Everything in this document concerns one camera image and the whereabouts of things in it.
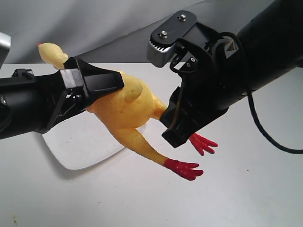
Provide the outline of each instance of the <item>red chicken foot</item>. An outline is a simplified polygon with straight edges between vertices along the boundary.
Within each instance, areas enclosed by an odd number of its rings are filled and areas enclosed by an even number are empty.
[[[200,155],[204,156],[204,151],[214,154],[214,149],[211,147],[217,147],[218,144],[210,141],[198,134],[193,134],[190,138],[189,141],[192,143],[194,148],[199,152]]]

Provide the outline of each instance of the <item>chicken body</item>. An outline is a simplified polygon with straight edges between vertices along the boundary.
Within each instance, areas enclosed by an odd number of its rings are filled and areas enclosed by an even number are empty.
[[[58,67],[57,69],[63,69],[63,63],[68,60],[68,56],[55,44],[39,45],[39,53],[43,60],[47,59],[46,62]],[[143,81],[124,72],[120,73],[125,84],[124,88],[99,98],[87,108],[87,111],[94,113],[115,139],[126,148],[187,180],[195,180],[197,176],[202,175],[202,170],[194,169],[199,164],[180,162],[163,156],[136,129],[147,123],[150,118],[159,120],[166,106]],[[192,135],[189,140],[201,155],[204,155],[203,150],[214,153],[209,146],[217,146],[216,143],[197,134]]]

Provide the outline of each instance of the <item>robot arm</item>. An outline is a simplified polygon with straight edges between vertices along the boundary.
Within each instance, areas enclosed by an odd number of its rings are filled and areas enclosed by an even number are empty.
[[[303,1],[276,0],[237,35],[218,33],[180,11],[155,29],[147,56],[156,67],[167,62],[182,78],[161,117],[163,137],[174,147],[225,114],[232,104],[248,97],[252,116],[262,134],[276,143],[260,125],[252,95],[276,78],[299,67],[303,59]],[[178,70],[179,62],[185,64]]]

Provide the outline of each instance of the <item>black cable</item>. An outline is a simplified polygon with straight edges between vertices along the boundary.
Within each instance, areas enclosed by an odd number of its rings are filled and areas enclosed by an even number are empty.
[[[222,32],[219,34],[220,36],[227,36],[232,38],[236,44],[238,45],[239,51],[242,54],[242,59],[243,59],[243,74],[244,74],[244,79],[248,79],[249,78],[249,66],[248,66],[248,61],[247,61],[247,57],[244,51],[244,48],[242,46],[241,41],[238,39],[238,37],[230,32]],[[252,115],[252,118],[257,126],[257,128],[259,129],[259,131],[262,133],[262,135],[272,144],[274,145],[276,148],[285,151],[287,153],[291,153],[291,154],[303,154],[303,149],[291,149],[291,148],[287,148],[282,146],[281,144],[279,144],[278,142],[276,142],[263,128],[263,126],[260,123],[260,120],[258,118],[257,112],[256,112],[256,108],[255,108],[255,104],[254,104],[254,100],[252,97],[252,91],[249,88],[248,85],[245,85],[246,88],[246,93],[247,93],[247,98],[248,98],[248,103],[250,106],[250,112]]]

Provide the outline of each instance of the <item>silver metal plate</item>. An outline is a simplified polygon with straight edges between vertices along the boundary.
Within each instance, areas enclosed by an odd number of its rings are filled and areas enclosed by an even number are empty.
[[[175,44],[170,47],[159,47],[148,42],[147,60],[158,68],[162,68],[174,56]]]
[[[11,36],[0,32],[0,69],[9,53]]]

